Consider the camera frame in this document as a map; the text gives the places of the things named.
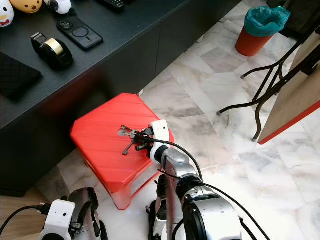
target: gold tape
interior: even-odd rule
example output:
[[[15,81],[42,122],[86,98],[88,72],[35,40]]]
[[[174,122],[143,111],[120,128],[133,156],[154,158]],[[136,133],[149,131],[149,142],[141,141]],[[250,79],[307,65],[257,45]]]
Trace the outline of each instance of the gold tape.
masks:
[[[57,42],[57,40],[50,38],[47,40],[44,44],[48,45],[52,50],[55,52],[55,54],[60,55],[64,51],[60,43]]]

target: wooden floor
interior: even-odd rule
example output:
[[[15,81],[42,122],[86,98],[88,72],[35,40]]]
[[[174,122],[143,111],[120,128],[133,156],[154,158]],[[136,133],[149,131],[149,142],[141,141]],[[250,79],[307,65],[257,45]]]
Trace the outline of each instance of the wooden floor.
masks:
[[[19,208],[49,203],[36,189],[30,189],[24,197],[0,196],[0,225]],[[18,213],[5,227],[1,240],[37,240],[46,216],[35,209],[27,209]]]

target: red trash can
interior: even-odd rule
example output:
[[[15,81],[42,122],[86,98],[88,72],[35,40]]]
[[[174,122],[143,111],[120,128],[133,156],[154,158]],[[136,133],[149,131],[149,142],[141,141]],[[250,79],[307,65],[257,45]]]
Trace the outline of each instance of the red trash can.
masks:
[[[272,38],[271,36],[253,36],[246,32],[245,28],[239,35],[235,49],[242,55],[252,57]]]

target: black cable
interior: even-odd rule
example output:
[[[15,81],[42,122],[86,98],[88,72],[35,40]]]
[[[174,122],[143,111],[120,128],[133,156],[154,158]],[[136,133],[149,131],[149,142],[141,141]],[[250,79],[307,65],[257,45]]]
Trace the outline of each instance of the black cable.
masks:
[[[19,212],[23,211],[23,210],[26,210],[26,209],[38,209],[39,206],[24,206],[20,209],[18,209],[17,211],[15,211],[14,213],[12,213],[6,220],[5,222],[3,223],[2,227],[0,228],[0,236],[2,234],[2,232],[4,231],[6,225],[9,223],[9,221],[16,215],[18,214]]]
[[[178,144],[176,143],[173,143],[173,142],[170,142],[170,141],[163,141],[163,140],[158,140],[158,139],[153,139],[153,138],[149,138],[149,137],[143,137],[143,136],[140,136],[140,135],[135,135],[137,138],[141,139],[141,140],[144,140],[146,142],[157,142],[157,143],[162,143],[162,144],[169,144],[171,146],[174,146],[178,149],[180,149],[181,151],[183,151],[185,154],[187,154],[189,156],[189,158],[191,158],[192,162],[194,163],[195,167],[196,167],[196,170],[198,171],[199,173],[199,177],[201,180],[203,180],[203,177],[202,177],[202,173],[201,173],[201,169],[197,163],[197,161],[195,160],[195,158],[187,151],[185,150],[182,146],[179,146]]]
[[[265,233],[265,231],[260,227],[260,225],[257,223],[257,221],[254,219],[254,217],[237,201],[235,200],[232,196],[228,195],[227,193],[225,193],[224,191],[220,190],[219,188],[215,187],[215,186],[212,186],[210,184],[207,184],[207,183],[204,183],[204,182],[200,182],[200,181],[195,181],[195,180],[188,180],[188,179],[183,179],[182,177],[178,177],[178,176],[174,176],[174,175],[171,175],[161,169],[158,169],[159,172],[163,173],[163,174],[166,174],[172,178],[176,178],[176,179],[179,179],[179,180],[183,180],[183,181],[189,181],[189,182],[196,182],[200,185],[203,185],[203,186],[207,186],[209,188],[212,188],[214,190],[216,190],[217,192],[225,195],[228,199],[230,199],[231,201],[233,201],[235,204],[237,204],[248,216],[249,218],[252,220],[252,222],[256,225],[256,227],[260,230],[260,232],[263,234],[263,236],[267,239],[267,240],[270,240],[270,238],[268,237],[268,235]]]
[[[177,232],[178,232],[178,229],[181,227],[181,225],[184,223],[184,219],[182,218],[180,220],[180,222],[178,222],[178,224],[175,226],[173,232],[172,232],[172,240],[175,240],[176,239],[176,235],[177,235]]]
[[[246,230],[246,232],[249,234],[249,236],[251,237],[252,240],[257,240],[257,238],[255,237],[255,235],[252,233],[252,231],[250,230],[250,228],[244,223],[243,219],[240,219],[241,222],[241,226],[244,228],[244,230]]]

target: trash can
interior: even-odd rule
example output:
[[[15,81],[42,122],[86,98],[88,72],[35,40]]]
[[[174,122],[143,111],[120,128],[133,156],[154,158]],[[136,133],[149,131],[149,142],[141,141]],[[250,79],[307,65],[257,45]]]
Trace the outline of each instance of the trash can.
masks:
[[[245,16],[235,49],[248,57],[256,55],[274,34],[284,29],[289,16],[290,12],[281,6],[251,8]]]

